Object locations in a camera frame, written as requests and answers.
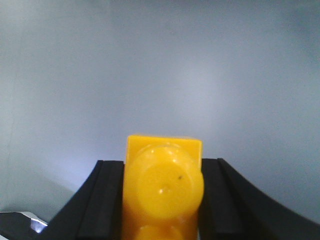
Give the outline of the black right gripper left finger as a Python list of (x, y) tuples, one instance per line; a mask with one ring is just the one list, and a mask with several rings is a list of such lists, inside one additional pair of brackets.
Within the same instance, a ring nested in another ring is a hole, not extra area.
[(123, 176), (122, 161), (97, 161), (83, 185), (37, 239), (121, 239)]

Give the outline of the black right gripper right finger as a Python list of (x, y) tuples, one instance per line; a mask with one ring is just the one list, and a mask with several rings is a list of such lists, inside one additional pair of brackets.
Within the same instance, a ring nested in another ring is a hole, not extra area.
[(318, 240), (320, 225), (272, 199), (222, 158), (202, 160), (202, 240)]

